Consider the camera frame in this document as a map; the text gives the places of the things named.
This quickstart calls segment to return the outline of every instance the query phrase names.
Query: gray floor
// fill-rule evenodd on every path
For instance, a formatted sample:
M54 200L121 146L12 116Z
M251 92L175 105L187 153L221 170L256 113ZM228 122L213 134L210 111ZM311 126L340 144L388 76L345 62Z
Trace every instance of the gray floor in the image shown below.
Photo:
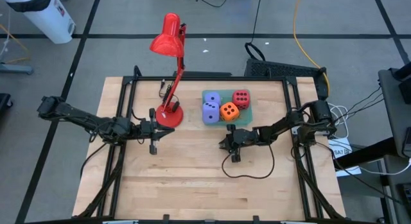
M221 0L210 0L218 3ZM263 0L256 33L292 33L296 0ZM65 4L82 33L94 0ZM409 0L382 0L398 34L411 33ZM167 12L178 13L188 33L251 33L258 0L228 0L221 8L180 0L101 0L91 34L156 34ZM6 24L7 7L0 0L0 23ZM38 34L27 19L12 13L12 33ZM298 33L389 34L374 0L302 0ZM47 39L21 39L31 52L31 76L0 74L0 92L10 93L14 107L0 123L0 219L13 223L47 135L49 122L36 115L43 96L60 95L80 39L54 45ZM97 111L104 78L132 74L134 65L149 75L171 75L175 60L149 51L151 39L87 39L67 101L91 113ZM244 73L249 39L187 39L186 70ZM401 67L403 61L392 39L301 39L306 51L326 66L331 83L329 101L350 107L378 87L377 72ZM401 40L411 52L411 40ZM293 39L255 39L267 60L287 64L311 63ZM11 42L5 59L23 56ZM372 144L389 137L383 104L359 113L349 122L351 142ZM79 170L87 151L87 135L74 125L61 123L26 221L69 218L78 188ZM382 216L378 198L342 190L347 215L374 221Z

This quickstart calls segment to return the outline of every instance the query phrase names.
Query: purple die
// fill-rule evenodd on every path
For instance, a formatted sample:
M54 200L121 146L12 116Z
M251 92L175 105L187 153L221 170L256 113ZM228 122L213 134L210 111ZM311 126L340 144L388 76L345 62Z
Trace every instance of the purple die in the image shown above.
M211 124L220 120L220 108L215 102L205 102L203 104L203 122Z
M209 92L204 96L205 102L215 102L218 106L221 105L221 98L217 92Z

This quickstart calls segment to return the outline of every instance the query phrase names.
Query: red die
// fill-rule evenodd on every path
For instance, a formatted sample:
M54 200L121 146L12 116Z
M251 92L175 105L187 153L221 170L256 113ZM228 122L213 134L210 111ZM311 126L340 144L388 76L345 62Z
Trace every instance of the red die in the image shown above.
M250 93L247 90L237 90L232 94L232 102L238 109L247 109L250 105Z

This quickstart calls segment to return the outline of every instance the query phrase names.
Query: lamp shade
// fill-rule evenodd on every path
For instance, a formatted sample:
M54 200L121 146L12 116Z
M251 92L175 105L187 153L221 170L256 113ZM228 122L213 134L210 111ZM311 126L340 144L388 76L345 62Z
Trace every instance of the lamp shade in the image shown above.
M183 57L184 46L179 38L180 17L168 13L164 17L161 34L150 45L150 50L160 55Z

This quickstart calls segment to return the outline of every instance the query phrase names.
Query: wooden tabletop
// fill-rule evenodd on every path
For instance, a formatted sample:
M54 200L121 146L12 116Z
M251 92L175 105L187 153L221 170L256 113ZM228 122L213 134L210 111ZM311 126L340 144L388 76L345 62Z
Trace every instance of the wooden tabletop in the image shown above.
M106 78L98 116L115 116L121 81L120 77ZM312 78L297 81L302 103L317 99ZM134 98L137 117L148 117L149 108L157 108L161 103L159 87L160 82L137 83ZM289 88L292 99L292 88ZM251 220L253 215L261 220L304 220L297 170L290 155L290 133L280 135L272 144L275 169L269 178L227 178L221 170L227 152L218 148L227 133L226 127L206 126L202 122L202 91L207 89L248 89L253 121L247 129L271 125L286 114L281 82L181 81L175 94L184 110L184 119L175 132L157 142L158 154L149 154L150 141L127 142L115 218L160 220L163 214L169 214L173 220ZM317 137L317 142L328 144L325 137ZM100 145L101 140L95 140L88 154ZM100 189L108 149L87 163L73 215L82 212ZM311 152L319 189L329 203L345 215L330 152L321 146L312 146ZM263 176L271 165L268 146L253 146L242 149L240 163L228 160L225 169L230 175ZM307 188L311 215L315 216L312 194ZM109 204L106 203L105 214Z

